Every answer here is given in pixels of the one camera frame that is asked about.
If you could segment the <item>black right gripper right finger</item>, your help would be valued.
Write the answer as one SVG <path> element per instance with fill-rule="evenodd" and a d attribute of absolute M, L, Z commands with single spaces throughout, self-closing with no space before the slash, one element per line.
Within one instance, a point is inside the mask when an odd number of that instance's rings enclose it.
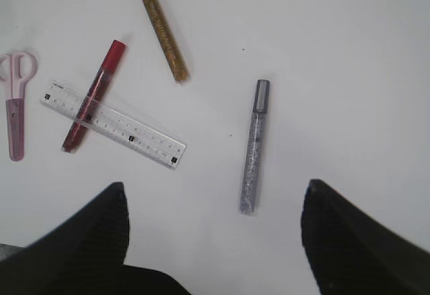
<path fill-rule="evenodd" d="M 429 252 L 319 179 L 309 182 L 302 246 L 321 294 L 428 294 Z"/>

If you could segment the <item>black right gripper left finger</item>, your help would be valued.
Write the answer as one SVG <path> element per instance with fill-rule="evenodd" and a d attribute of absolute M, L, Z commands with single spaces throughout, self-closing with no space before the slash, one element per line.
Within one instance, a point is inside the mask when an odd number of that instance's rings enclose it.
<path fill-rule="evenodd" d="M 130 241 L 121 182 L 56 229 L 1 260 L 2 294 L 187 294 L 171 276 L 124 263 Z"/>

